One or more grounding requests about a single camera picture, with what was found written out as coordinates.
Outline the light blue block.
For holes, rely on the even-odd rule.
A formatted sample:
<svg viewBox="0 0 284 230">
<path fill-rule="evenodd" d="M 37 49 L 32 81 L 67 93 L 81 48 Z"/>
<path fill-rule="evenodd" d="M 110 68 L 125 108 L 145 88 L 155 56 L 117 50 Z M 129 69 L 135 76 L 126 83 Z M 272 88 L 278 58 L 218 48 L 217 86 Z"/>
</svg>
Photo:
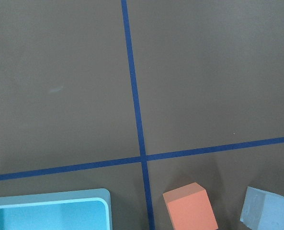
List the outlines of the light blue block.
<svg viewBox="0 0 284 230">
<path fill-rule="evenodd" d="M 251 230 L 284 230 L 284 196 L 248 186 L 240 221 Z"/>
</svg>

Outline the orange block left side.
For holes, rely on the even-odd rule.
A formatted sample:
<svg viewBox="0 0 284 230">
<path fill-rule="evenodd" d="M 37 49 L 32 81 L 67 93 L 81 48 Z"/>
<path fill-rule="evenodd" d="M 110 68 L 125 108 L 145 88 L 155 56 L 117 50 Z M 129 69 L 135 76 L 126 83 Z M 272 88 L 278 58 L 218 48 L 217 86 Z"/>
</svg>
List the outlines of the orange block left side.
<svg viewBox="0 0 284 230">
<path fill-rule="evenodd" d="M 163 193 L 175 230 L 216 230 L 218 224 L 207 194 L 198 183 Z"/>
</svg>

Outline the blue tray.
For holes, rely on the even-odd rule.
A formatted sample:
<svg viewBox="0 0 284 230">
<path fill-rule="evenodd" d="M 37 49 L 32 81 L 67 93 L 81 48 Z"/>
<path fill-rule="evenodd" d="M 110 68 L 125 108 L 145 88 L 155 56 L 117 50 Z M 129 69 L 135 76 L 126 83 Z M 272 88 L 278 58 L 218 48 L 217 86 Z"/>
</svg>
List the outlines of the blue tray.
<svg viewBox="0 0 284 230">
<path fill-rule="evenodd" d="M 105 188 L 0 197 L 0 230 L 111 230 Z"/>
</svg>

